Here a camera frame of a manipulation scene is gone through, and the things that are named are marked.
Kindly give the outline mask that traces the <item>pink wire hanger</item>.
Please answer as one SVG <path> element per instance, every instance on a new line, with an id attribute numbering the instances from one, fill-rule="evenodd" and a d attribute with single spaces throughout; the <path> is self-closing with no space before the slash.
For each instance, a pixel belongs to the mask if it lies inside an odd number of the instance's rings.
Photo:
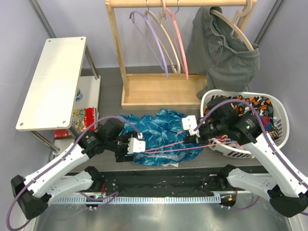
<path id="1" fill-rule="evenodd" d="M 222 144 L 229 144 L 229 143 L 235 143 L 235 141 L 231 141 L 231 139 L 218 139 L 218 138 L 211 138 L 210 141 L 220 141 Z M 175 143 L 171 143 L 168 145 L 163 145 L 157 148 L 152 148 L 145 150 L 145 153 L 152 154 L 152 153 L 158 153 L 158 152 L 173 152 L 173 151 L 184 151 L 184 150 L 191 150 L 191 149 L 198 149 L 198 148 L 205 148 L 205 147 L 212 147 L 217 146 L 218 144 L 206 144 L 198 147 L 191 147 L 191 148 L 179 148 L 179 149 L 172 149 L 172 150 L 164 150 L 164 148 L 168 147 L 174 147 L 175 145 L 182 144 L 184 141 L 179 141 Z"/>

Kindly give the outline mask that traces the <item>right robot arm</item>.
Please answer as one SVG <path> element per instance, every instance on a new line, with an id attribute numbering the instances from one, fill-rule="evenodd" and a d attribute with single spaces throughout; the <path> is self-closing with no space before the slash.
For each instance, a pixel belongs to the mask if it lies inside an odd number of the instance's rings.
<path id="1" fill-rule="evenodd" d="M 270 174 L 269 178 L 256 176 L 226 165 L 217 173 L 218 186 L 250 191 L 288 218 L 303 214 L 308 207 L 308 178 L 277 147 L 252 105 L 215 98 L 208 108 L 200 121 L 193 115 L 182 118 L 181 127 L 186 131 L 183 142 L 208 145 L 211 139 L 227 135 L 253 154 Z"/>

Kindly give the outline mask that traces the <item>blue patterned shorts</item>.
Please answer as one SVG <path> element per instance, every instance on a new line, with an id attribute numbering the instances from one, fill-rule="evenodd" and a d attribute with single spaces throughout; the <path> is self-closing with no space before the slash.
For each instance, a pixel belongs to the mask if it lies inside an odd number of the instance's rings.
<path id="1" fill-rule="evenodd" d="M 182 141 L 185 134 L 181 133 L 181 119 L 187 115 L 170 110 L 161 109 L 155 115 L 143 115 L 138 117 L 134 114 L 122 116 L 125 120 L 133 124 L 142 134 L 146 141 L 146 150 L 157 148 L 163 145 Z M 199 144 L 178 144 L 174 147 L 164 148 L 164 150 L 172 150 L 179 148 L 198 147 Z M 146 166 L 162 166 L 177 164 L 195 159 L 203 148 L 173 151 L 173 152 L 158 152 L 158 153 L 136 153 L 134 154 L 135 164 Z"/>

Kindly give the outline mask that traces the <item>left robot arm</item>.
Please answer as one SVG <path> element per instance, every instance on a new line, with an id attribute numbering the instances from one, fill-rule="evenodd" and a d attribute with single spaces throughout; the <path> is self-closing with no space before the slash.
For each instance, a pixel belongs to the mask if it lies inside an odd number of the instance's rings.
<path id="1" fill-rule="evenodd" d="M 142 133 L 119 116 L 106 116 L 93 122 L 52 161 L 25 177 L 16 175 L 11 179 L 14 200 L 7 214 L 18 204 L 25 218 L 32 220 L 63 196 L 88 189 L 99 191 L 103 176 L 95 167 L 89 166 L 65 180 L 62 177 L 106 150 L 114 152 L 116 157 L 143 152 Z"/>

